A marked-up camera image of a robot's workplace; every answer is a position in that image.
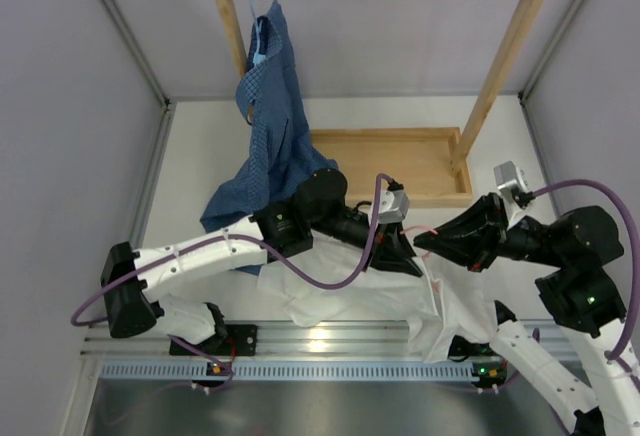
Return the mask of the white shirt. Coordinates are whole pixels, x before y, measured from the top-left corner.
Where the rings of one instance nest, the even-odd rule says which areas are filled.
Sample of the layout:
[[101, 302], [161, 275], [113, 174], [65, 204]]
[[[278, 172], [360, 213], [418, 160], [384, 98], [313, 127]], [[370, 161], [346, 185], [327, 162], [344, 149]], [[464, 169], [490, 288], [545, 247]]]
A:
[[471, 343], [489, 342], [497, 317], [482, 285], [450, 270], [436, 256], [412, 261], [421, 276], [371, 268], [339, 290], [317, 288], [277, 261], [262, 267], [257, 287], [283, 298], [284, 313], [301, 327], [358, 312], [365, 318], [404, 321], [409, 352], [428, 363], [445, 360], [456, 336]]

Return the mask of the blue plaid shirt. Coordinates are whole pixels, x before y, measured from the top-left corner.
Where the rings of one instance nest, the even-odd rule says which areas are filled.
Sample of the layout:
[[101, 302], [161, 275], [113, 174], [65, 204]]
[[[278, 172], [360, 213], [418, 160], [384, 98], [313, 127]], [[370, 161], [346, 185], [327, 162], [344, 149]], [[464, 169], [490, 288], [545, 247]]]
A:
[[246, 72], [235, 94], [241, 115], [251, 125], [249, 155], [207, 203], [200, 223], [208, 233], [289, 199], [315, 171], [338, 167], [312, 145], [293, 45], [280, 3], [273, 1], [260, 18], [266, 59], [258, 66], [251, 65], [255, 49], [252, 28]]

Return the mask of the blue hanger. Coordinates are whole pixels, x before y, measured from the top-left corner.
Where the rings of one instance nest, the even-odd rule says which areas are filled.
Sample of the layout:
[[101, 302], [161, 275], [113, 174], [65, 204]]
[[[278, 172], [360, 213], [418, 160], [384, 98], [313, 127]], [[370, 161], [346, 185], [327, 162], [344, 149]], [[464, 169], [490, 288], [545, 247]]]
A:
[[255, 49], [251, 58], [251, 65], [253, 67], [260, 65], [266, 59], [266, 43], [264, 38], [264, 31], [262, 28], [263, 19], [258, 17], [254, 8], [254, 0], [248, 0], [249, 7], [253, 19], [253, 29], [255, 35]]

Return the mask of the wooden clothes rack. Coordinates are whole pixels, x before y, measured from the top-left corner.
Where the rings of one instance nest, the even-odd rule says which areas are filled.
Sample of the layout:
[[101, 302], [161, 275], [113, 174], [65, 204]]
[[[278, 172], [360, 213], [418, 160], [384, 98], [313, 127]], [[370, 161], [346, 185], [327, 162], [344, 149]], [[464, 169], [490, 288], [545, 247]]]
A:
[[[215, 0], [239, 74], [246, 73], [246, 49], [235, 3]], [[406, 98], [373, 98], [356, 106], [388, 115], [370, 127], [340, 125], [314, 129], [313, 142], [336, 157], [350, 181], [347, 200], [365, 198], [365, 176], [382, 162], [408, 177], [409, 196], [418, 208], [466, 208], [473, 199], [468, 157], [510, 75], [545, 0], [519, 0], [464, 127], [430, 116], [424, 105]]]

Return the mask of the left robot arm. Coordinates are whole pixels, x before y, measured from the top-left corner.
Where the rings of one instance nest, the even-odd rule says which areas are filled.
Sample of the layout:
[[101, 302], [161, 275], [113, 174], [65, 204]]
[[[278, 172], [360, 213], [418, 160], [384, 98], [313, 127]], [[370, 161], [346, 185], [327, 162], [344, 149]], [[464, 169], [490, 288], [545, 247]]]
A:
[[213, 303], [192, 303], [173, 295], [186, 282], [248, 266], [279, 261], [313, 247], [314, 232], [361, 250], [352, 273], [325, 283], [301, 273], [307, 283], [338, 290], [368, 268], [419, 277], [415, 252], [402, 233], [409, 201], [402, 184], [388, 181], [377, 189], [368, 213], [347, 206], [346, 177], [323, 168], [302, 182], [293, 195], [268, 204], [208, 235], [155, 249], [114, 245], [101, 275], [109, 334], [126, 339], [152, 330], [175, 336], [213, 355], [228, 336], [224, 317]]

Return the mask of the pink wire hanger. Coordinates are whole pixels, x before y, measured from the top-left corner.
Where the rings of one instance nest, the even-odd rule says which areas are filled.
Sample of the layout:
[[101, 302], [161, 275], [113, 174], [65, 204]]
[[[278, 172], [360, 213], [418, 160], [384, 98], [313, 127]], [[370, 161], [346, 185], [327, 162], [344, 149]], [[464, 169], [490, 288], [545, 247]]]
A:
[[[426, 232], [427, 234], [432, 234], [432, 235], [438, 234], [438, 232], [435, 229], [430, 228], [428, 226], [424, 226], [424, 225], [414, 225], [414, 226], [410, 226], [408, 228], [402, 229], [401, 234], [408, 237], [408, 234], [410, 232], [417, 231], [417, 230], [421, 230], [422, 232]], [[431, 255], [430, 251], [424, 250], [423, 254], [420, 256], [420, 263], [418, 264], [418, 269], [421, 271], [421, 273], [419, 276], [406, 275], [402, 273], [402, 274], [399, 274], [396, 277], [396, 279], [398, 281], [401, 281], [404, 285], [416, 284], [419, 279], [423, 279], [424, 281], [427, 281], [430, 284], [431, 290], [434, 293], [440, 294], [442, 292], [442, 282], [437, 277], [434, 277], [431, 270], [429, 269], [428, 259], [430, 255]]]

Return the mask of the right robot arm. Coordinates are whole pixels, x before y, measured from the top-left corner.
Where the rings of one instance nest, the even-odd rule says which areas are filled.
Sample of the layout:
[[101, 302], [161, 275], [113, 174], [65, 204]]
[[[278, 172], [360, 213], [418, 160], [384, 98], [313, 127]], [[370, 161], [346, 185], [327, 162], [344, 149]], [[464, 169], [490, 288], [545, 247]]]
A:
[[553, 268], [535, 286], [564, 333], [588, 380], [582, 382], [547, 352], [504, 304], [465, 329], [468, 346], [502, 356], [544, 398], [570, 435], [639, 432], [639, 360], [630, 343], [612, 345], [631, 318], [605, 265], [624, 253], [613, 218], [599, 206], [572, 210], [551, 224], [529, 216], [511, 221], [498, 194], [481, 197], [464, 213], [416, 236], [416, 247], [479, 273], [497, 258]]

